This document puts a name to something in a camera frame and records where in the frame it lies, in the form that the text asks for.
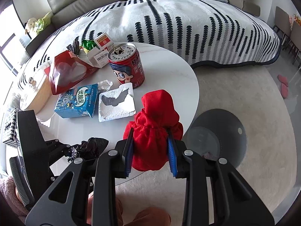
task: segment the red can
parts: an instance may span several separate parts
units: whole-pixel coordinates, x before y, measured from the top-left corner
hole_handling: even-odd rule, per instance
[[[109,63],[121,84],[133,83],[139,87],[145,79],[139,52],[133,43],[115,46],[108,54]]]

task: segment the black and white patterned blanket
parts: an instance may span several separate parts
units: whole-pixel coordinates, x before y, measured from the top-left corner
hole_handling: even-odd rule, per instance
[[[54,32],[23,66],[18,86],[46,60],[66,50],[77,37],[93,40],[106,32],[116,42],[142,42],[175,52],[190,65],[221,65],[277,56],[280,39],[263,21],[215,0],[128,0],[95,9]]]

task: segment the can lid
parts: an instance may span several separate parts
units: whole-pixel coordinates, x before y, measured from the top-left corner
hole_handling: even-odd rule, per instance
[[[133,43],[123,43],[115,46],[108,54],[109,60],[119,62],[131,57],[136,51],[136,46]]]

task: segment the red slipper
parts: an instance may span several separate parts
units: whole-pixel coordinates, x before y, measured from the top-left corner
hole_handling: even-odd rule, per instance
[[[278,80],[285,84],[287,87],[288,87],[288,82],[287,82],[287,78],[285,76],[282,76],[282,75],[278,75]]]
[[[285,84],[281,83],[281,95],[283,98],[287,98],[288,95],[288,88]]]

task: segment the red fabric bag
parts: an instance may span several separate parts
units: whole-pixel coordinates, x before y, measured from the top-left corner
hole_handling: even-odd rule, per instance
[[[135,121],[127,124],[123,139],[127,139],[133,127],[132,167],[138,171],[159,170],[168,161],[166,128],[171,129],[174,139],[181,140],[183,126],[173,99],[165,90],[146,93],[141,100],[144,108],[135,115]]]
[[[71,89],[97,69],[66,50],[55,56],[54,63],[45,69],[45,73],[49,72],[52,95],[58,95]]]

